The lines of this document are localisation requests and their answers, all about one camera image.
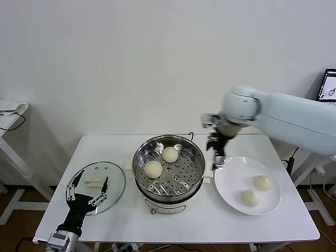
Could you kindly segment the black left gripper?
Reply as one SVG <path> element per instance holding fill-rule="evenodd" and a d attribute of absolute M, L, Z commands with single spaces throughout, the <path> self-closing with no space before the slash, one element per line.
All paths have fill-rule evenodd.
<path fill-rule="evenodd" d="M 56 231 L 64 230 L 72 233 L 82 233 L 81 228 L 86 214 L 94 211 L 94 207 L 98 207 L 107 199 L 108 176 L 98 196 L 92 197 L 75 193 L 84 172 L 85 170 L 80 171 L 66 186 L 66 202 L 69 207 L 69 212 L 64 222 L 57 227 Z"/>

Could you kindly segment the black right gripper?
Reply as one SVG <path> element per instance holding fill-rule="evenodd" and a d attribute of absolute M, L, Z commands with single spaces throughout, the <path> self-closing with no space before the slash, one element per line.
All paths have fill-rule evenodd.
<path fill-rule="evenodd" d="M 213 148 L 215 154 L 213 158 L 213 170 L 221 170 L 225 163 L 225 146 L 229 141 L 229 137 L 223 135 L 219 129 L 212 132 L 211 136 L 207 138 L 206 151 Z"/>

